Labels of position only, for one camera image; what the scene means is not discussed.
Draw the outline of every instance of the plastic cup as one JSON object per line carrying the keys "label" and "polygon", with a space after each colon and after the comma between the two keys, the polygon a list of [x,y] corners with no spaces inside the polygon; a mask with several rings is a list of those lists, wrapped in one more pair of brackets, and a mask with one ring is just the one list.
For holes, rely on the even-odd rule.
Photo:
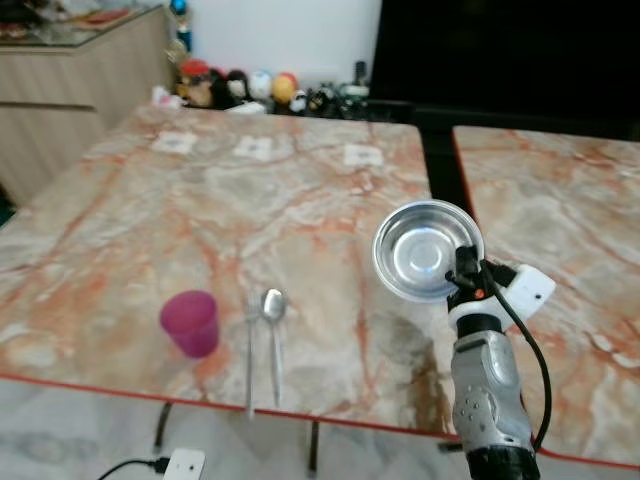
{"label": "plastic cup", "polygon": [[206,357],[218,346],[218,307],[210,293],[189,290],[172,297],[160,324],[188,357]]}

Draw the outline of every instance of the cable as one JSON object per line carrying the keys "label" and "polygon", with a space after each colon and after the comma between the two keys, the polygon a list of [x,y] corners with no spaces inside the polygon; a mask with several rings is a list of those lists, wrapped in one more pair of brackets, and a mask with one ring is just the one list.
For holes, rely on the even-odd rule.
{"label": "cable", "polygon": [[126,460],[103,473],[98,480],[104,480],[116,470],[120,470],[122,467],[126,467],[127,465],[146,465],[147,467],[153,468],[156,473],[164,473],[169,465],[169,457],[160,457],[156,460],[140,460],[137,458]]}
{"label": "cable", "polygon": [[500,288],[496,284],[495,280],[493,279],[493,276],[491,275],[491,272],[487,268],[487,261],[484,259],[480,260],[480,266],[482,268],[481,270],[482,276],[486,279],[487,283],[491,286],[491,290],[493,290],[493,294],[498,299],[498,302],[500,302],[500,305],[502,305],[502,308],[505,309],[505,311],[509,314],[509,316],[513,320],[513,323],[515,323],[517,327],[520,329],[520,331],[522,332],[522,335],[524,336],[525,340],[533,350],[533,353],[535,354],[536,359],[538,360],[538,364],[540,365],[540,373],[542,373],[542,383],[544,385],[544,413],[542,415],[542,422],[540,423],[540,429],[538,430],[538,435],[536,436],[533,442],[533,449],[537,452],[542,446],[542,440],[544,440],[544,436],[546,435],[547,430],[549,429],[549,423],[551,422],[552,396],[551,396],[551,378],[549,376],[549,368],[547,367],[547,362],[544,359],[544,355],[542,354],[540,347],[536,343],[536,340],[533,338],[533,335],[531,335],[531,332],[529,332],[529,330],[524,325],[522,320],[520,320],[520,318],[518,317],[518,314],[516,314],[513,308],[511,308],[511,305],[509,305],[509,302],[507,302],[507,300],[502,295]]}

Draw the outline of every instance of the stainless steel bowl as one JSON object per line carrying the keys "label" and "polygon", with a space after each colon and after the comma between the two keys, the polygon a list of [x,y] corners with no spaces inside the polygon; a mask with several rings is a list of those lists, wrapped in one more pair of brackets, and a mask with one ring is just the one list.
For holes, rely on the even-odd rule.
{"label": "stainless steel bowl", "polygon": [[373,240],[373,264],[396,295],[413,302],[438,302],[457,289],[445,279],[455,268],[456,248],[471,245],[482,259],[482,234],[464,210],[441,200],[415,202],[382,222]]}

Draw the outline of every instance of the table leg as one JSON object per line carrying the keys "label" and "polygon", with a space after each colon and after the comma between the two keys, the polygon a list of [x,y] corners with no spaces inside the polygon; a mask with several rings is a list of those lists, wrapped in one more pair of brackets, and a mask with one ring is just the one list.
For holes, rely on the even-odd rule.
{"label": "table leg", "polygon": [[156,426],[156,439],[153,443],[153,452],[155,454],[160,453],[162,450],[162,442],[164,439],[164,428],[167,425],[167,419],[169,418],[169,413],[171,412],[172,403],[165,403],[162,406],[162,410],[160,411],[160,417],[158,418],[158,425]]}
{"label": "table leg", "polygon": [[309,467],[307,478],[315,478],[318,473],[318,422],[311,422],[311,443],[309,445]]}

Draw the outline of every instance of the tiled floor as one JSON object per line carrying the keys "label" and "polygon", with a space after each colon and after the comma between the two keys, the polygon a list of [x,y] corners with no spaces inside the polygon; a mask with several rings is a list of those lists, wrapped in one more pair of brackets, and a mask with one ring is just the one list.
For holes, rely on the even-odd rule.
{"label": "tiled floor", "polygon": [[[154,458],[162,404],[0,381],[0,465],[11,480],[95,479],[131,457]],[[306,478],[309,423],[174,407],[165,451],[206,453],[203,480]],[[539,457],[545,480],[638,480],[638,472]],[[110,480],[160,478],[131,466]],[[441,455],[432,439],[322,425],[319,479],[467,480],[462,454]]]}

